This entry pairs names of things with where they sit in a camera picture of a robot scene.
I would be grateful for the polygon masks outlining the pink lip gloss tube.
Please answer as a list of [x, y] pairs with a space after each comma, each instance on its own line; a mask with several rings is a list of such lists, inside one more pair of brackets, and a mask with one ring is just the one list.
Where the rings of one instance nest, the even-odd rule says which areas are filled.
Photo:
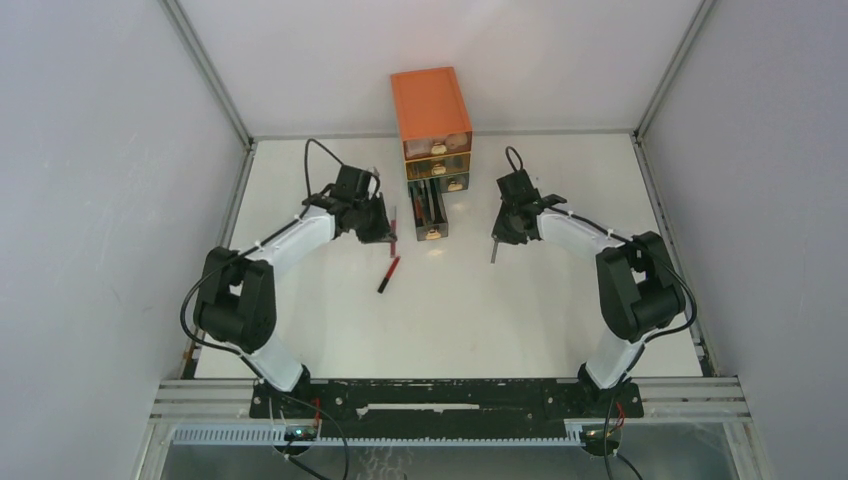
[[390, 220], [390, 232], [391, 232], [391, 233], [392, 233], [392, 235], [393, 235], [393, 239], [392, 239], [392, 240], [391, 240], [391, 242], [390, 242], [390, 250], [389, 250], [389, 251], [390, 251], [390, 258], [391, 258], [391, 259], [395, 259], [395, 258], [396, 258], [396, 255], [397, 255], [397, 254], [396, 254], [396, 243], [397, 243], [397, 236], [396, 236], [396, 232], [397, 232], [397, 207], [396, 207], [396, 206], [392, 206], [392, 208], [391, 208], [391, 210], [390, 210], [390, 212], [389, 212], [389, 213], [390, 213], [390, 215], [389, 215], [389, 220]]

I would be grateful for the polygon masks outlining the grey silver pencil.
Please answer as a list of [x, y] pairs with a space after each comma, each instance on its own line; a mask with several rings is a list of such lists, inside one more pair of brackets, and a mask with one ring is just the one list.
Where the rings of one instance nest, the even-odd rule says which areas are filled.
[[493, 247], [490, 256], [490, 264], [494, 265], [497, 259], [499, 242], [497, 240], [493, 240]]

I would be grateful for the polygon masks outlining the red lipstick black cap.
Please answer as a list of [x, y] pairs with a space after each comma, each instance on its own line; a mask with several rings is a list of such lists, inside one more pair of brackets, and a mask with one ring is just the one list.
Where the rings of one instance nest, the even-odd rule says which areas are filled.
[[391, 262], [391, 264], [390, 264], [389, 268], [387, 269], [387, 271], [386, 271], [385, 275], [383, 276], [383, 278], [382, 278], [382, 280], [381, 280], [381, 282], [380, 282], [380, 284], [379, 284], [379, 286], [378, 286], [377, 292], [378, 292], [379, 294], [383, 294], [383, 293], [385, 292], [385, 290], [386, 290], [386, 288], [387, 288], [387, 286], [388, 286], [388, 284], [389, 284], [389, 282], [390, 282], [390, 280], [391, 280], [392, 276], [394, 275], [394, 273], [395, 273], [395, 271], [396, 271], [396, 268], [397, 268], [397, 266], [398, 266], [398, 264], [399, 264], [400, 260], [401, 260], [401, 258], [400, 258], [399, 256], [395, 257], [395, 258], [392, 260], [392, 262]]

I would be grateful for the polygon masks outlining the clear drawer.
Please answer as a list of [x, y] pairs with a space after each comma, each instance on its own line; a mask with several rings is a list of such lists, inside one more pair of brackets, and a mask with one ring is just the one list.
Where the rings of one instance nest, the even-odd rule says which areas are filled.
[[470, 163], [470, 153], [410, 160], [405, 163], [406, 180], [412, 182], [467, 173], [470, 169]]
[[452, 133], [440, 137], [428, 137], [403, 141], [406, 161], [437, 157], [447, 154], [465, 153], [471, 149], [471, 132]]
[[[429, 179], [412, 181], [412, 182], [409, 182], [407, 184], [408, 193], [409, 193], [409, 196], [410, 196], [410, 202], [411, 202], [411, 205], [412, 205], [413, 220], [414, 220], [414, 226], [415, 226], [415, 235], [416, 235], [416, 239], [419, 242], [439, 240], [439, 239], [446, 238], [449, 235], [449, 222], [448, 222], [447, 212], [446, 212], [445, 205], [444, 205], [443, 192], [441, 192], [441, 197], [442, 197], [442, 201], [443, 201], [443, 211], [444, 211], [444, 214], [445, 214], [445, 217], [446, 217], [446, 222], [443, 223], [443, 224], [433, 224], [432, 223], [431, 213], [430, 213], [430, 209], [429, 209], [428, 189], [427, 189], [428, 180]], [[413, 203], [412, 203], [412, 192], [413, 192], [414, 188], [417, 188], [421, 192], [422, 209], [423, 209], [424, 215], [426, 217], [426, 225], [423, 226], [423, 227], [416, 227], [415, 215], [414, 215], [414, 209], [413, 209]]]
[[467, 190], [469, 184], [469, 174], [462, 173], [440, 177], [438, 179], [438, 183], [440, 191], [443, 193]]

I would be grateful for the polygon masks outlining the clear top drawer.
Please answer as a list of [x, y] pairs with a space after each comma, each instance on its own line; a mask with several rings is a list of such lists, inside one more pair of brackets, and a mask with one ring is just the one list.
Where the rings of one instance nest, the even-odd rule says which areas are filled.
[[471, 149], [471, 132], [452, 133], [440, 137], [428, 137], [403, 141], [406, 161], [437, 157], [447, 154], [465, 153]]

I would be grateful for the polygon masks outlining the orange three-drawer organizer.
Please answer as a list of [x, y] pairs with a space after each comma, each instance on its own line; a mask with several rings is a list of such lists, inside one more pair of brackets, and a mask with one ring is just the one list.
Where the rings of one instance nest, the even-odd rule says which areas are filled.
[[471, 132], [470, 115], [453, 67], [395, 73], [390, 76], [402, 160], [403, 141]]

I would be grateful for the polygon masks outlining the black powder brush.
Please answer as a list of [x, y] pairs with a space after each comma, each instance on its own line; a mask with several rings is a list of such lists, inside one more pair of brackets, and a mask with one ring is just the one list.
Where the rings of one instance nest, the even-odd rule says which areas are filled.
[[438, 180], [429, 179], [427, 189], [432, 223], [443, 224], [446, 222], [446, 217], [443, 211], [443, 201]]

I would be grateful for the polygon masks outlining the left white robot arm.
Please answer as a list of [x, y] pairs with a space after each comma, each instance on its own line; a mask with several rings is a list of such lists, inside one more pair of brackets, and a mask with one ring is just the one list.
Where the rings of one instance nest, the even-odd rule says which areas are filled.
[[334, 182], [307, 196], [293, 220], [245, 251], [217, 247], [188, 298], [202, 345], [239, 357], [275, 389], [274, 404], [290, 417], [311, 407], [311, 388], [301, 383], [306, 366], [278, 337], [276, 283], [306, 256], [352, 232], [363, 244], [391, 243], [381, 181], [368, 170], [340, 167]]

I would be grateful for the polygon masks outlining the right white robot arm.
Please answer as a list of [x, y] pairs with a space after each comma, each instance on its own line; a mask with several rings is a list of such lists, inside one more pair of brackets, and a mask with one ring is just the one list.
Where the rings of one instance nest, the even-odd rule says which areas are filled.
[[694, 301], [671, 265], [662, 237], [626, 236], [581, 216], [556, 194], [544, 196], [529, 174], [515, 170], [496, 181], [501, 205], [492, 229], [499, 244], [543, 241], [593, 261], [606, 330], [581, 366], [578, 402], [592, 416], [605, 415], [645, 346], [671, 332], [672, 321]]

